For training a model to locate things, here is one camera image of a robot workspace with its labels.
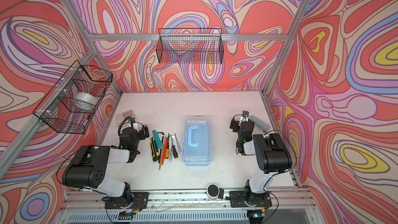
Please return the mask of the light blue plastic toolbox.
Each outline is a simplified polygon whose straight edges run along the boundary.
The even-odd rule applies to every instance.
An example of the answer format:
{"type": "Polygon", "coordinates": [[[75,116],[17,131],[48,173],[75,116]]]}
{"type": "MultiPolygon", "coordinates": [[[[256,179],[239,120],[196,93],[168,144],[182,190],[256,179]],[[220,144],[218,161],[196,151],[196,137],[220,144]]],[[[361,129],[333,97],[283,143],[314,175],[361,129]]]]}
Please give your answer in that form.
{"type": "Polygon", "coordinates": [[[186,166],[208,166],[212,160],[209,121],[200,117],[187,119],[182,145],[182,161],[186,166]]]}

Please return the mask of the orange handled hex key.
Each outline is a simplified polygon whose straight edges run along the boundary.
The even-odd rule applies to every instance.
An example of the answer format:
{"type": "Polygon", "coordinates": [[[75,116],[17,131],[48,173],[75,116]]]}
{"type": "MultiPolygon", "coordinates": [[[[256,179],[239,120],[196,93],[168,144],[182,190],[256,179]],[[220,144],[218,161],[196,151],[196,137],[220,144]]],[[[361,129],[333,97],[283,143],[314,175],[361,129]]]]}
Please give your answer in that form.
{"type": "Polygon", "coordinates": [[[161,158],[160,158],[160,162],[159,162],[159,170],[161,170],[161,167],[165,160],[166,151],[168,149],[168,142],[169,142],[169,139],[166,139],[163,143],[163,149],[162,149],[161,158]]]}

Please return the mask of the red handled hex key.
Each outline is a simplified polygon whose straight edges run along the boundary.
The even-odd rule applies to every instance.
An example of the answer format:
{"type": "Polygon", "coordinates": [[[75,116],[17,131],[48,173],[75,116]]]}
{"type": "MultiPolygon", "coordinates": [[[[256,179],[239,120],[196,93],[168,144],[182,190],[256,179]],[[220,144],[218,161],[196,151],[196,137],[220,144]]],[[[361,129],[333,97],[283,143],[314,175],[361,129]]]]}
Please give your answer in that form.
{"type": "MultiPolygon", "coordinates": [[[[165,133],[164,132],[157,132],[159,138],[161,139],[161,143],[164,143],[164,140],[166,138],[165,133]]],[[[162,162],[162,157],[163,157],[163,148],[160,148],[160,158],[159,158],[159,164],[163,163],[162,162]]]]}

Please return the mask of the yellow black utility knife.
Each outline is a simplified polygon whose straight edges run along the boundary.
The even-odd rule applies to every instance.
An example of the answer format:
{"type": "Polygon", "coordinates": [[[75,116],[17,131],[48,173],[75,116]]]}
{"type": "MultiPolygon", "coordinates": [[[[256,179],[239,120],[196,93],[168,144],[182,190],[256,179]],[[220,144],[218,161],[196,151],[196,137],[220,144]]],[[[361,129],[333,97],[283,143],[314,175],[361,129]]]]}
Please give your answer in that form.
{"type": "Polygon", "coordinates": [[[153,162],[157,162],[159,160],[159,150],[153,137],[150,138],[150,144],[151,144],[152,160],[153,162]]]}

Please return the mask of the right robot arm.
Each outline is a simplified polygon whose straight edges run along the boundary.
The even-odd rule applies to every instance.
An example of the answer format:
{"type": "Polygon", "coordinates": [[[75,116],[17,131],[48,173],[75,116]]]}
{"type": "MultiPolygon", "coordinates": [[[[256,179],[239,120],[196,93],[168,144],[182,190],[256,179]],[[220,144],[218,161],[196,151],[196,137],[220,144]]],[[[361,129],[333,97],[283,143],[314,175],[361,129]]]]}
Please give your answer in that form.
{"type": "Polygon", "coordinates": [[[293,168],[291,154],[280,134],[273,133],[267,123],[246,111],[231,119],[230,129],[238,134],[236,153],[255,156],[258,165],[242,191],[230,191],[230,204],[233,208],[268,208],[272,205],[268,187],[277,175],[293,168]]]}

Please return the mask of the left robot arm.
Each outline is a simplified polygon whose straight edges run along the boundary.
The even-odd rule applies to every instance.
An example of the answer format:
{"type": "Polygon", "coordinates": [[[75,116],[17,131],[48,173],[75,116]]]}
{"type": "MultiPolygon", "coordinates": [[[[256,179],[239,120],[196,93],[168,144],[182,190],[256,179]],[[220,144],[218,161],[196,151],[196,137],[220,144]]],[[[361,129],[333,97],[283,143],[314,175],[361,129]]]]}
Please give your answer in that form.
{"type": "Polygon", "coordinates": [[[133,163],[140,152],[140,141],[149,138],[148,127],[136,122],[134,117],[126,117],[118,127],[118,146],[82,146],[61,177],[66,187],[88,189],[104,196],[106,209],[129,209],[137,201],[138,208],[143,207],[135,199],[129,183],[119,181],[107,173],[109,164],[133,163]]]}

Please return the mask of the black yellow screwdriver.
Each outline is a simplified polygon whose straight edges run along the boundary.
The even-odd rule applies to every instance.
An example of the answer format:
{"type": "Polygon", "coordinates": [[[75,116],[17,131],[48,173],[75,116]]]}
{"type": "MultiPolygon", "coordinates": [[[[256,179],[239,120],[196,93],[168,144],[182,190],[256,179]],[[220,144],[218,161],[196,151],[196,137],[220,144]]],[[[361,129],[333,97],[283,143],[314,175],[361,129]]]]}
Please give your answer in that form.
{"type": "Polygon", "coordinates": [[[173,157],[174,157],[174,159],[178,159],[178,151],[177,151],[177,148],[176,148],[175,143],[174,143],[174,141],[175,141],[175,136],[172,135],[171,137],[172,137],[171,145],[172,145],[173,157]]]}

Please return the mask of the teal utility knife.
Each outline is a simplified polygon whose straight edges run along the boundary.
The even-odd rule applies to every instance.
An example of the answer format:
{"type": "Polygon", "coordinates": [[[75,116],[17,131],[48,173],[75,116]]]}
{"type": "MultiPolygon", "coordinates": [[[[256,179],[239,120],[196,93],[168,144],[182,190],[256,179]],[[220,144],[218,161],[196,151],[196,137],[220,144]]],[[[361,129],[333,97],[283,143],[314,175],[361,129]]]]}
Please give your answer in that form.
{"type": "Polygon", "coordinates": [[[163,143],[161,142],[161,139],[158,135],[157,130],[153,130],[152,134],[153,134],[153,138],[155,140],[155,143],[156,143],[156,146],[158,147],[158,149],[163,149],[163,143]]]}

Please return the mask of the grey blue stapler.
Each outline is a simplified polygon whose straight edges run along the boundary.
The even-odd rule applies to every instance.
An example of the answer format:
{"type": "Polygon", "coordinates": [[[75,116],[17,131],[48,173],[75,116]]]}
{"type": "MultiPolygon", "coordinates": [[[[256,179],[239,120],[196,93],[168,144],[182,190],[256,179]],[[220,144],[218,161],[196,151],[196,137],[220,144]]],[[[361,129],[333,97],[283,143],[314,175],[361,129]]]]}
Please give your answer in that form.
{"type": "Polygon", "coordinates": [[[249,119],[250,119],[252,122],[254,122],[255,127],[256,127],[258,130],[261,130],[261,131],[264,132],[264,133],[267,133],[268,131],[271,130],[270,125],[267,124],[267,123],[265,123],[264,121],[262,121],[262,120],[259,119],[258,117],[251,115],[251,116],[249,116],[249,119]]]}

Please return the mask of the round black white knob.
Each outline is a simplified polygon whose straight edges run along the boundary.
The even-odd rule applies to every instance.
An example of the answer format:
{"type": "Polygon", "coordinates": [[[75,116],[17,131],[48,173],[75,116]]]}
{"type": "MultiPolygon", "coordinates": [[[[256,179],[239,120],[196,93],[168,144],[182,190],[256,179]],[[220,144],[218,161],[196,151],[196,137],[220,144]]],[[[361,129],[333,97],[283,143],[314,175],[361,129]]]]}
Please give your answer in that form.
{"type": "Polygon", "coordinates": [[[206,189],[207,197],[211,200],[215,200],[220,195],[220,188],[216,184],[210,184],[206,189]]]}

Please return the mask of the white tape roll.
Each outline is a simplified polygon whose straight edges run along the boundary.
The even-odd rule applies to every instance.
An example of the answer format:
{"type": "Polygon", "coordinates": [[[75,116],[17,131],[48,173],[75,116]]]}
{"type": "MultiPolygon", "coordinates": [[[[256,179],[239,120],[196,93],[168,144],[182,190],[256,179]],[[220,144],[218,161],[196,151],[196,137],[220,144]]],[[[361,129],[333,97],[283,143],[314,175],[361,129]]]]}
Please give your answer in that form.
{"type": "Polygon", "coordinates": [[[82,113],[93,112],[97,103],[98,99],[95,96],[85,92],[77,93],[73,100],[73,105],[82,113]]]}

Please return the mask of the yellow handled screwdriver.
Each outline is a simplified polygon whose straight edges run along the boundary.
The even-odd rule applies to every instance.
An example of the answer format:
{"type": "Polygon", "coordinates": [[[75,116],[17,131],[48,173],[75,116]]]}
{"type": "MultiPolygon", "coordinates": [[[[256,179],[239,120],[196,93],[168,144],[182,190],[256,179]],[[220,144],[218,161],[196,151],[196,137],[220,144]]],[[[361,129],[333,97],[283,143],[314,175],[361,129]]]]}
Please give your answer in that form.
{"type": "Polygon", "coordinates": [[[165,150],[165,159],[168,159],[170,156],[170,135],[167,136],[167,142],[166,142],[166,150],[165,150]]]}

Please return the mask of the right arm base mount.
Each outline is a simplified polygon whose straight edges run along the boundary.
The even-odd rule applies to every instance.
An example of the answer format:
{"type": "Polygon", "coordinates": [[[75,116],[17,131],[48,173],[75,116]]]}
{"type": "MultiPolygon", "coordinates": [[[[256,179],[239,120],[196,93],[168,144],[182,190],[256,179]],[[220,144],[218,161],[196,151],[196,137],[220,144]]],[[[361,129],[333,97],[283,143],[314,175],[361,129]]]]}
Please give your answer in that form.
{"type": "Polygon", "coordinates": [[[268,209],[272,207],[271,197],[269,192],[254,194],[249,191],[230,191],[228,199],[232,208],[255,208],[262,207],[268,209]]]}

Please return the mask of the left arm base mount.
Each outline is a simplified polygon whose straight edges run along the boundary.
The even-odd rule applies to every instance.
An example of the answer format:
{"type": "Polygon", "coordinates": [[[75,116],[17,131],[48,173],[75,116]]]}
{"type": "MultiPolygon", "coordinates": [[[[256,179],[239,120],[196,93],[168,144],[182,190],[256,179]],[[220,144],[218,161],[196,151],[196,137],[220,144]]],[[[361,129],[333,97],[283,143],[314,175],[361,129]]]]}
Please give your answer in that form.
{"type": "Polygon", "coordinates": [[[117,198],[103,197],[106,209],[131,209],[141,211],[147,207],[149,192],[132,192],[130,196],[121,196],[117,198]]]}

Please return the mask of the aluminium front rail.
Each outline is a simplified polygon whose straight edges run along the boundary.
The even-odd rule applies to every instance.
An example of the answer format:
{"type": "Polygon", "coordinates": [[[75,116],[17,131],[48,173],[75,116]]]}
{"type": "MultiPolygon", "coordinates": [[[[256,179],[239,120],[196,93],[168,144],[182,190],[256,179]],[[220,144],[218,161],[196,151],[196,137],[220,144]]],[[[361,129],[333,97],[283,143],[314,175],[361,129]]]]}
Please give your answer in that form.
{"type": "MultiPolygon", "coordinates": [[[[297,187],[272,187],[268,189],[272,207],[279,209],[317,209],[315,198],[308,189],[297,187]]],[[[102,195],[89,191],[74,191],[67,195],[61,210],[102,211],[102,195]]],[[[211,200],[205,189],[150,190],[146,211],[230,210],[229,200],[211,200]]]]}

